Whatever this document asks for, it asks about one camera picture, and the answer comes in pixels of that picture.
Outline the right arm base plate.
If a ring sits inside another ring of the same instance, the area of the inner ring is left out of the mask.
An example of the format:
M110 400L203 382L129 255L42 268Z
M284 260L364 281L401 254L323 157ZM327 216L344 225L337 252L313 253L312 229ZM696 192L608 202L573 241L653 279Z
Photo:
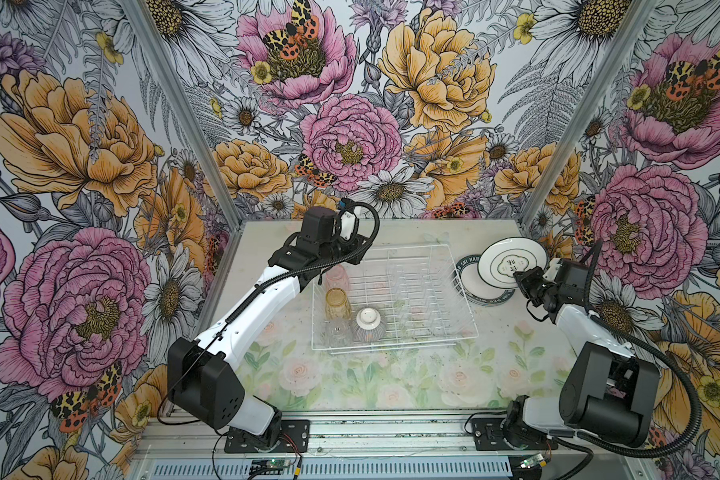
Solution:
M504 417L475 417L467 422L477 451L549 451L556 450L557 444L550 443L544 436L530 431L504 426Z

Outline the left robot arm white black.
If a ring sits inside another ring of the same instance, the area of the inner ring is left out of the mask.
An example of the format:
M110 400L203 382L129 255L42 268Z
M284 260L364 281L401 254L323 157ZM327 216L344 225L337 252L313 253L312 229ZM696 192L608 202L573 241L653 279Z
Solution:
M366 202L340 200L337 209L312 207L299 231L268 259L254 286L194 339L177 339L167 357L167 401L207 426L248 435L257 449L274 448L282 414L249 393L236 371L264 328L314 278L342 263L359 264L381 226Z

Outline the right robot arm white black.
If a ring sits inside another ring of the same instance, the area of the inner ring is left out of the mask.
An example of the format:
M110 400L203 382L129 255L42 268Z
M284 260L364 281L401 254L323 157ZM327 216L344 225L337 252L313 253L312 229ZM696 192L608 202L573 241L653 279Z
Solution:
M504 439L516 448L537 448L549 436L587 433L624 447L648 436L658 368L637 357L632 342L595 322L589 303L593 264L555 259L547 268L517 271L520 292L566 336L577 355L557 399L514 400L502 423Z

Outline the clear glass cup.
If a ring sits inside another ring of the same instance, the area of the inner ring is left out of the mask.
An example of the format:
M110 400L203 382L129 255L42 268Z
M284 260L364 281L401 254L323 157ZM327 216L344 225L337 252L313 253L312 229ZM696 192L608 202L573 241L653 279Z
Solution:
M322 345L328 349L344 348L352 344L352 332L348 320L323 322Z

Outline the amber glass cup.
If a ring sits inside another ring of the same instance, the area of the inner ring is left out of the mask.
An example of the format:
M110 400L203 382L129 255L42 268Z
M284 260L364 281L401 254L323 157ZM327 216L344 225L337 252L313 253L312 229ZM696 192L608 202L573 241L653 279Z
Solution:
M325 295L325 318L327 320L349 320L352 307L345 290L332 288Z

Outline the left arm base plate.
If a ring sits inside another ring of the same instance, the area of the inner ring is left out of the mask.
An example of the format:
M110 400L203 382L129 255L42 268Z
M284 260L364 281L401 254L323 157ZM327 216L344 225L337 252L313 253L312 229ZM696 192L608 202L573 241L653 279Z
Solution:
M280 420L262 435L231 427L226 435L227 454L306 453L311 422L306 419Z

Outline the green rim hao shi plate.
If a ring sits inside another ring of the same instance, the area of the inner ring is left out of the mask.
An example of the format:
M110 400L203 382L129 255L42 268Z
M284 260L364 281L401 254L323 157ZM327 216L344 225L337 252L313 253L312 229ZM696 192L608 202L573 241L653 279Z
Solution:
M514 289L500 289L484 282L478 272L479 255L467 255L455 263L454 283L459 283L465 297L480 306L499 306L507 303L515 293Z

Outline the pink glass cup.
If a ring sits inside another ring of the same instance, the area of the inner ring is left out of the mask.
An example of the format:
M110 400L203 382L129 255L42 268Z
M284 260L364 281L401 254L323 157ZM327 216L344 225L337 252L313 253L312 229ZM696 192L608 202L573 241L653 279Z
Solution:
M346 295L351 291L349 275L342 265L335 265L325 273L324 285L327 291L339 289Z

